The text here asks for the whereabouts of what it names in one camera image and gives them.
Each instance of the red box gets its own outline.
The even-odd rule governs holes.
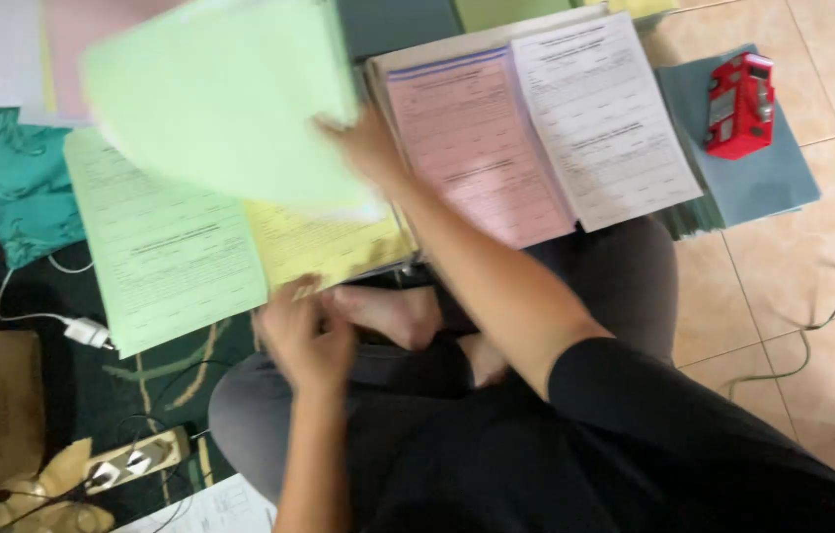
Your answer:
[[[772,60],[743,52],[713,71],[708,90],[707,153],[739,159],[773,142]]]

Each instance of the teal cushion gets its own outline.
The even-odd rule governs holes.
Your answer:
[[[68,130],[17,123],[0,109],[0,244],[19,268],[85,239],[62,142]]]

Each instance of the black sleeve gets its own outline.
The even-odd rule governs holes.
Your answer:
[[[759,418],[615,339],[566,350],[549,376],[549,403],[565,418],[673,454],[711,454],[743,440],[806,454]]]

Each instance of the pink form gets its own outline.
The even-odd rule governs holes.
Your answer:
[[[44,0],[56,107],[65,118],[88,118],[78,57],[90,44],[127,30],[185,0]]]
[[[513,248],[573,230],[521,107],[506,48],[389,72],[404,150],[473,224]]]

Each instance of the white charging cable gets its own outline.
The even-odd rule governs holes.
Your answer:
[[[49,256],[49,262],[53,264],[53,267],[69,274],[84,272],[91,268],[94,264],[91,263],[84,268],[80,268],[79,270],[71,270],[57,263],[56,259],[52,255]],[[6,273],[6,277],[3,278],[3,283],[0,285],[0,301],[2,300],[2,295],[6,291],[6,285],[9,284],[9,279],[13,275],[14,271],[14,268],[10,268],[9,272]],[[112,344],[112,334],[109,332],[109,329],[86,317],[82,317],[80,319],[70,319],[63,317],[62,315],[56,315],[56,313],[30,313],[28,315],[20,315],[18,317],[5,317],[2,313],[0,313],[0,321],[7,322],[39,318],[56,319],[57,321],[64,323],[67,326],[64,335],[77,343],[93,346],[95,348],[105,348],[107,350],[115,349],[115,346]]]

